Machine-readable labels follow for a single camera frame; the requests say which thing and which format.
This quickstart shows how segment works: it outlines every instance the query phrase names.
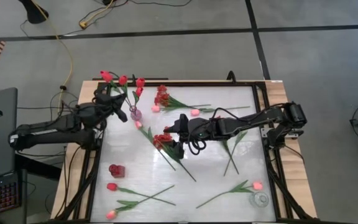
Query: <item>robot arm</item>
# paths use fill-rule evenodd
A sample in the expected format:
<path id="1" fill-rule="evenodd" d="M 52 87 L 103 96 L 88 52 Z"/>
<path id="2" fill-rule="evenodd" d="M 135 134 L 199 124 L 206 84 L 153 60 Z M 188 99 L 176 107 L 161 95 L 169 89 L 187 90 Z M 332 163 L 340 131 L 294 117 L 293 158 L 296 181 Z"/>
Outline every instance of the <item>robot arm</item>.
<path id="1" fill-rule="evenodd" d="M 283 142 L 284 136 L 290 131 L 302 128 L 307 120 L 300 105 L 296 103 L 282 103 L 273 105 L 259 113 L 241 118 L 195 118 L 188 120 L 181 114 L 172 127 L 164 130 L 166 133 L 178 133 L 179 142 L 173 142 L 172 146 L 179 155 L 183 155 L 183 143 L 190 144 L 198 150 L 193 154 L 199 154 L 205 149 L 205 141 L 223 141 L 240 133 L 240 131 L 255 128 L 263 124 L 278 123 L 276 128 L 267 132 L 267 143 L 276 146 Z"/>
<path id="2" fill-rule="evenodd" d="M 71 113 L 59 116 L 55 121 L 22 124 L 9 135 L 9 144 L 17 151 L 28 149 L 36 144 L 55 144 L 75 142 L 83 149 L 93 150 L 96 143 L 98 125 L 116 113 L 122 122 L 127 117 L 121 106 L 126 95 L 108 96 L 102 94 L 106 86 L 94 92 L 92 103 L 83 103 L 70 109 Z"/>

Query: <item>red flower bouquet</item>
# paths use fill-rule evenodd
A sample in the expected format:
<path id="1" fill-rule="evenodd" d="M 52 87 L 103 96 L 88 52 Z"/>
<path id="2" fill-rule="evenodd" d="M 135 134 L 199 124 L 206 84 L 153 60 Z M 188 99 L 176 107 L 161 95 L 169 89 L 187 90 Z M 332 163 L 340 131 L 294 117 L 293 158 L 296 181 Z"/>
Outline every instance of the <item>red flower bouquet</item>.
<path id="1" fill-rule="evenodd" d="M 211 106 L 211 105 L 193 105 L 188 106 L 178 100 L 176 100 L 174 97 L 172 97 L 169 93 L 167 93 L 167 87 L 165 85 L 160 85 L 157 87 L 157 95 L 154 98 L 154 104 L 155 105 L 162 105 L 164 108 L 162 110 L 164 111 L 172 111 L 179 108 L 190 108 L 195 109 L 203 113 L 209 113 L 215 111 L 214 108 L 196 108 L 199 106 Z M 240 108 L 248 108 L 249 106 L 241 106 L 241 107 L 235 107 L 235 108 L 226 108 L 226 110 L 230 109 L 240 109 Z"/>
<path id="2" fill-rule="evenodd" d="M 166 160 L 166 162 L 172 167 L 173 170 L 175 170 L 175 168 L 171 165 L 171 163 L 168 161 L 168 159 L 165 158 L 165 156 L 161 153 L 161 149 L 165 153 L 167 153 L 167 155 L 171 159 L 173 159 L 180 166 L 182 166 L 182 168 L 187 172 L 187 174 L 196 182 L 196 179 L 194 179 L 194 177 L 188 172 L 186 167 L 181 163 L 179 158 L 183 158 L 183 156 L 180 157 L 180 155 L 178 155 L 175 152 L 175 150 L 168 145 L 168 143 L 170 143 L 172 141 L 172 137 L 169 133 L 158 134 L 153 137 L 151 128 L 149 128 L 149 130 L 146 132 L 143 129 L 143 127 L 140 127 L 139 131 L 141 131 L 142 134 L 150 141 L 150 143 L 152 143 L 155 146 L 155 148 L 160 152 L 161 156 Z"/>

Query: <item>green leaf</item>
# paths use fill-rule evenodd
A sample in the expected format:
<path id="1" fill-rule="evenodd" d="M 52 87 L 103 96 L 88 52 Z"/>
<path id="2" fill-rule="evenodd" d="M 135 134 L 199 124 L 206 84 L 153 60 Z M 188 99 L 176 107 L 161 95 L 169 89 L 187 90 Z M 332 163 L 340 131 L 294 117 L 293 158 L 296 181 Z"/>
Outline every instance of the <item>green leaf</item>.
<path id="1" fill-rule="evenodd" d="M 149 139 L 153 139 L 153 134 L 152 134 L 152 128 L 149 127 L 149 130 L 147 131 L 147 134 L 149 135 Z"/>
<path id="2" fill-rule="evenodd" d="M 134 95 L 135 104 L 136 104 L 139 101 L 139 97 L 136 95 L 135 91 L 132 91 L 132 94 Z"/>
<path id="3" fill-rule="evenodd" d="M 240 189 L 237 189 L 235 192 L 241 192 L 241 193 L 254 193 L 253 191 L 248 190 L 248 189 L 246 189 L 246 188 L 240 188 Z"/>
<path id="4" fill-rule="evenodd" d="M 237 190 L 241 189 L 247 182 L 248 182 L 248 180 L 246 180 L 243 183 L 235 186 L 233 189 L 230 190 L 230 192 L 236 192 Z"/>
<path id="5" fill-rule="evenodd" d="M 199 110 L 203 113 L 210 113 L 210 112 L 215 111 L 214 108 L 200 108 Z"/>
<path id="6" fill-rule="evenodd" d="M 224 150 L 225 150 L 225 151 L 229 154 L 229 156 L 230 156 L 230 150 L 229 150 L 229 146 L 227 145 L 227 141 L 226 141 L 226 140 L 223 140 L 223 141 L 221 141 L 221 144 L 222 144 Z"/>
<path id="7" fill-rule="evenodd" d="M 175 162 L 180 164 L 180 160 L 177 157 L 177 155 L 173 152 L 173 149 L 169 146 L 166 146 L 165 144 L 162 144 L 162 149 L 164 150 L 165 153 L 167 153 L 167 155 L 173 159 Z"/>
<path id="8" fill-rule="evenodd" d="M 117 202 L 123 205 L 137 205 L 139 203 L 136 201 L 125 201 L 125 200 L 117 200 Z"/>
<path id="9" fill-rule="evenodd" d="M 128 211 L 128 210 L 133 209 L 136 205 L 127 205 L 127 206 L 119 207 L 119 208 L 116 208 L 115 211 L 116 212 Z"/>
<path id="10" fill-rule="evenodd" d="M 123 87 L 121 87 L 122 91 L 127 95 L 128 93 L 128 83 L 125 83 Z"/>
<path id="11" fill-rule="evenodd" d="M 149 136 L 148 133 L 146 133 L 146 131 L 143 128 L 139 128 L 139 131 L 141 131 L 141 133 L 153 144 L 153 136 L 151 135 L 151 137 Z"/>
<path id="12" fill-rule="evenodd" d="M 169 99 L 168 99 L 168 100 L 169 100 L 169 101 L 171 102 L 171 104 L 173 104 L 173 105 L 182 106 L 182 107 L 188 107 L 186 104 L 184 104 L 184 103 L 178 101 L 177 99 L 175 99 L 175 98 L 172 97 L 172 96 L 169 96 Z"/>
<path id="13" fill-rule="evenodd" d="M 130 193 L 130 194 L 136 194 L 136 192 L 134 192 L 133 190 L 125 189 L 124 187 L 118 187 L 117 189 L 119 191 L 121 191 L 121 192 L 126 192 L 126 193 Z"/>
<path id="14" fill-rule="evenodd" d="M 241 141 L 241 139 L 247 134 L 247 131 L 242 131 L 240 134 L 237 135 L 236 143 L 234 144 L 234 148 L 236 148 L 237 144 Z"/>

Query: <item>red cube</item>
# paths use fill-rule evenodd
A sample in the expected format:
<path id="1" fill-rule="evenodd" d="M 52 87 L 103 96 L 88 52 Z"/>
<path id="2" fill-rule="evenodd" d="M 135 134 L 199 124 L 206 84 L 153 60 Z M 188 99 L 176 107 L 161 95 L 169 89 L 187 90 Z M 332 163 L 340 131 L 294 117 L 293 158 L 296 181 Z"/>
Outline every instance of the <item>red cube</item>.
<path id="1" fill-rule="evenodd" d="M 117 166 L 115 164 L 109 167 L 109 171 L 114 178 L 122 178 L 125 177 L 125 167 Z"/>

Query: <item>glass vase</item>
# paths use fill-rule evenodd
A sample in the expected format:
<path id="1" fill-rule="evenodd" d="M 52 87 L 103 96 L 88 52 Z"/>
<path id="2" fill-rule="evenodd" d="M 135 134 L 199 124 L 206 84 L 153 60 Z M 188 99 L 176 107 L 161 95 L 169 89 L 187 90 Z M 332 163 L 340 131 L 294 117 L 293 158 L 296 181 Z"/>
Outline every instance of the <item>glass vase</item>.
<path id="1" fill-rule="evenodd" d="M 142 119 L 142 112 L 136 108 L 136 106 L 131 106 L 129 108 L 129 111 L 131 112 L 131 118 L 134 121 L 139 121 L 140 119 Z"/>

